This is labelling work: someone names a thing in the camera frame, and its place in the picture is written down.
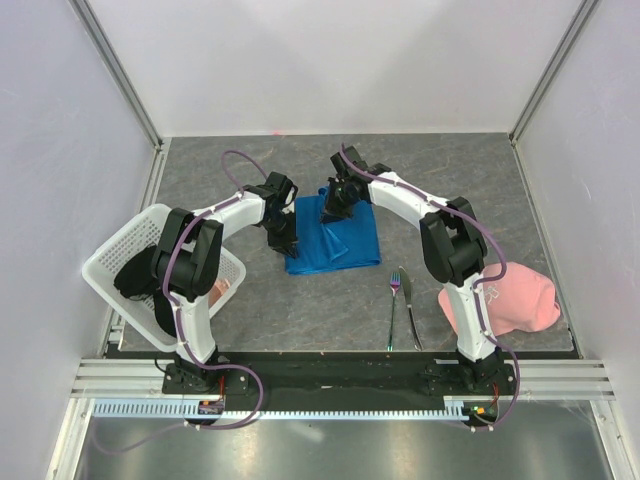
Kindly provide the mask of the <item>blue cloth napkin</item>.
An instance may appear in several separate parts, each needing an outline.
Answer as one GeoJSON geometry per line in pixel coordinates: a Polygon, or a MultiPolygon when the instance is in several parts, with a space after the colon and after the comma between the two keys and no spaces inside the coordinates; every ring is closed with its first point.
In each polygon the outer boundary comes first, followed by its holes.
{"type": "Polygon", "coordinates": [[[351,218],[323,224],[320,218],[327,194],[328,188],[321,187],[317,195],[295,200],[298,257],[285,258],[289,275],[331,273],[381,263],[371,205],[360,201],[351,218]]]}

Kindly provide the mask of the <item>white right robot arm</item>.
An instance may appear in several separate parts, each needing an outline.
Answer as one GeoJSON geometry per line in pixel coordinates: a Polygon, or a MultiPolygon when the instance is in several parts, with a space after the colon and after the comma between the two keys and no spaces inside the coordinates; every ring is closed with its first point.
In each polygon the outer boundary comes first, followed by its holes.
{"type": "Polygon", "coordinates": [[[332,161],[336,174],[321,221],[341,221],[364,201],[385,208],[416,227],[423,258],[431,276],[447,293],[457,331],[457,351],[469,362],[458,368],[458,381],[467,392],[483,392],[494,381],[485,360],[495,353],[496,339],[485,301],[484,259],[488,234],[475,219],[471,205],[459,197],[448,201],[401,179],[382,164],[372,167],[332,161]]]}

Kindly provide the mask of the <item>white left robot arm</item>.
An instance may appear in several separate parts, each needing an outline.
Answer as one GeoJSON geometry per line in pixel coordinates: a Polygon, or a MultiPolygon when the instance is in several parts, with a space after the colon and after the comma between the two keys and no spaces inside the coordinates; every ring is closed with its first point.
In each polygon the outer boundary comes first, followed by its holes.
{"type": "Polygon", "coordinates": [[[298,187],[290,181],[282,186],[260,185],[201,210],[169,213],[151,273],[160,282],[174,317],[176,352],[190,362],[185,382],[196,392],[211,392],[220,378],[218,367],[208,362],[216,351],[209,292],[218,277],[223,241],[244,228],[262,227],[272,250],[297,257],[297,193],[298,187]]]}

